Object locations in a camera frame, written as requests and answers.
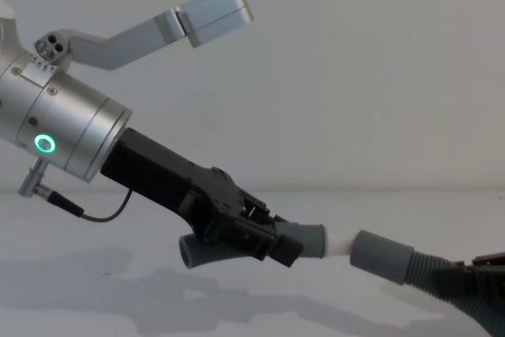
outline white wall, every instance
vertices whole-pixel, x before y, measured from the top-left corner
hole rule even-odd
[[[68,194],[106,215],[118,193]],[[290,221],[370,230],[465,260],[503,251],[504,192],[257,194]],[[0,195],[0,330],[40,337],[485,337],[449,305],[348,258],[231,260],[188,270],[175,214],[133,195],[112,223]]]
[[[111,36],[186,0],[6,0],[26,47],[54,28]],[[244,187],[505,185],[503,0],[249,0],[256,20],[81,80],[132,126]],[[0,143],[0,189],[31,159]],[[59,189],[91,186],[50,170]]]

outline silver metal cylinder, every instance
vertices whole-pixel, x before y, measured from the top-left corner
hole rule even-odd
[[[132,112],[65,72],[38,85],[23,76],[31,58],[0,73],[0,136],[90,182]]]

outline green ring light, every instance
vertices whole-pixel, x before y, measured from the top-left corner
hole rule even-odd
[[[56,142],[54,142],[53,137],[47,134],[40,134],[35,137],[35,146],[42,153],[52,153],[56,149]]]

